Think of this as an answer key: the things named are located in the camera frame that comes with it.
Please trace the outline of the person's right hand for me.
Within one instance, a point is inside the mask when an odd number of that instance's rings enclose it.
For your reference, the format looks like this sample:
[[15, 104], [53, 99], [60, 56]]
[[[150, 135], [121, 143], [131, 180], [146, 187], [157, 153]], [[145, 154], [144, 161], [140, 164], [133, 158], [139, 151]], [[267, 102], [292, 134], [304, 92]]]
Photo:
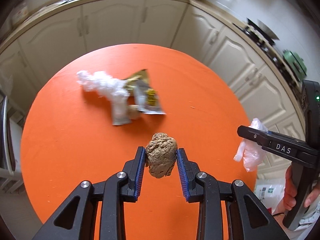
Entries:
[[[307, 196], [304, 207], [309, 207], [316, 199], [319, 197], [320, 186], [319, 181], [312, 189], [311, 193]], [[284, 198], [283, 204], [285, 209], [292, 210], [292, 208], [296, 205], [295, 197], [297, 195], [297, 189], [293, 184], [292, 180], [292, 166], [290, 165], [285, 173], [285, 190], [284, 190]]]

